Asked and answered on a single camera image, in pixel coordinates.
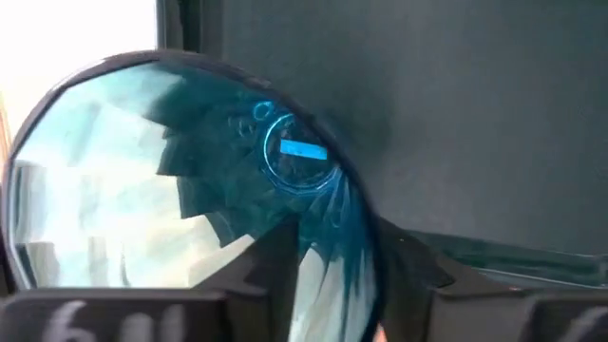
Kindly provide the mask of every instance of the lens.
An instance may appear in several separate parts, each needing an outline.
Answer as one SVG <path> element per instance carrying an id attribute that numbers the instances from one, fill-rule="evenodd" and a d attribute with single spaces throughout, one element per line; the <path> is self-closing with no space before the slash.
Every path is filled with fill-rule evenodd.
<path id="1" fill-rule="evenodd" d="M 296 214 L 293 341 L 353 340 L 367 324 L 358 189 L 290 108 L 231 78 L 150 63 L 65 89 L 9 188 L 9 241 L 32 288 L 193 288 Z"/>

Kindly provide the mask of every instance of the black panel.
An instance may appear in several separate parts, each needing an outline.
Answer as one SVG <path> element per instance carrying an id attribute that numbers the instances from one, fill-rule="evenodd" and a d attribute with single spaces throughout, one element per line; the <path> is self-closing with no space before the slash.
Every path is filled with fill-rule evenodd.
<path id="1" fill-rule="evenodd" d="M 223 57 L 349 134 L 408 229 L 600 254 L 608 3 L 225 0 Z"/>
<path id="2" fill-rule="evenodd" d="M 433 298 L 427 341 L 606 341 L 606 304 L 605 291 L 438 293 Z"/>

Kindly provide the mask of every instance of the blue light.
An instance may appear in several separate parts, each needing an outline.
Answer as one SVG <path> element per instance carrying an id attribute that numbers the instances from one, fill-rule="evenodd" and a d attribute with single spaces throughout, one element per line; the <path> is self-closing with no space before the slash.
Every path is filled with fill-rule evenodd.
<path id="1" fill-rule="evenodd" d="M 320 161 L 327 160 L 327 149 L 305 142 L 294 142 L 287 139 L 281 139 L 281 149 L 282 154 L 316 159 Z"/>
<path id="2" fill-rule="evenodd" d="M 276 119 L 267 128 L 266 134 L 264 136 L 264 142 L 261 146 L 262 153 L 263 153 L 263 159 L 266 162 L 266 167 L 264 168 L 264 172 L 266 172 L 268 174 L 270 181 L 275 186 L 277 186 L 277 187 L 281 188 L 282 190 L 285 190 L 289 193 L 292 193 L 297 196 L 318 195 L 322 191 L 332 188 L 331 185 L 334 184 L 334 181 L 339 180 L 341 177 L 340 168 L 337 167 L 334 162 L 332 163 L 332 166 L 331 166 L 332 170 L 328 170 L 329 172 L 325 178 L 323 178 L 321 180 L 313 180 L 313 181 L 303 180 L 303 181 L 294 182 L 291 180 L 285 180 L 283 175 L 281 174 L 281 172 L 277 171 L 273 167 L 273 164 L 271 163 L 271 161 L 269 159 L 268 143 L 269 143 L 271 135 L 274 132 L 275 132 L 275 134 L 280 134 L 280 127 L 284 126 L 285 123 L 288 123 L 294 119 L 295 119 L 294 114 L 291 114 L 291 113 L 286 114 L 286 115 L 283 115 L 283 116 L 279 117 L 278 119 Z M 278 148 L 278 151 L 276 151 L 276 152 L 281 153 L 281 154 L 286 154 L 285 152 L 282 151 L 283 142 L 287 142 L 288 145 L 289 145 L 288 142 L 297 143 L 297 142 L 287 140 L 287 139 L 280 139 L 279 148 Z M 321 146 L 318 146 L 315 144 L 309 144 L 309 143 L 307 143 L 307 145 L 312 146 L 315 149 L 321 149 L 323 151 L 321 153 L 315 154 L 315 155 L 318 155 L 319 157 L 321 157 L 321 156 L 324 157 L 324 158 L 320 158 L 320 160 L 329 160 L 330 159 L 328 152 L 324 147 L 321 147 Z M 314 158 L 314 157 L 310 157 L 310 156 L 306 156 L 306 157 L 319 160 L 318 158 Z"/>
<path id="3" fill-rule="evenodd" d="M 254 119 L 262 121 L 275 110 L 275 105 L 270 101 L 262 101 L 254 106 Z"/>

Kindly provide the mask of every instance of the blue display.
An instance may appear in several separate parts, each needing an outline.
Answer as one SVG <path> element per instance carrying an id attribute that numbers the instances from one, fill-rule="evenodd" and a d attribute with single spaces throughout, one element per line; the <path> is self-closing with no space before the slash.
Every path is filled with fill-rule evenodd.
<path id="1" fill-rule="evenodd" d="M 294 142 L 287 139 L 281 139 L 281 153 L 320 161 L 327 159 L 327 149 L 319 145 Z"/>

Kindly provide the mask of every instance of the black surface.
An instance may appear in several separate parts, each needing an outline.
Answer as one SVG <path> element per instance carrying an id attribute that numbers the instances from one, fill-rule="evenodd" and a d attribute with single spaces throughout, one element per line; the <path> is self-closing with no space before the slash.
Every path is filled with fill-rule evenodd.
<path id="1" fill-rule="evenodd" d="M 432 300 L 427 341 L 606 341 L 606 300 L 605 291 L 439 293 Z"/>
<path id="2" fill-rule="evenodd" d="M 221 57 L 336 118 L 387 219 L 606 252 L 607 2 L 221 3 Z"/>
<path id="3" fill-rule="evenodd" d="M 180 290 L 27 291 L 4 303 L 0 338 L 101 342 L 161 336 L 165 341 L 229 341 L 225 301 L 223 294 Z"/>

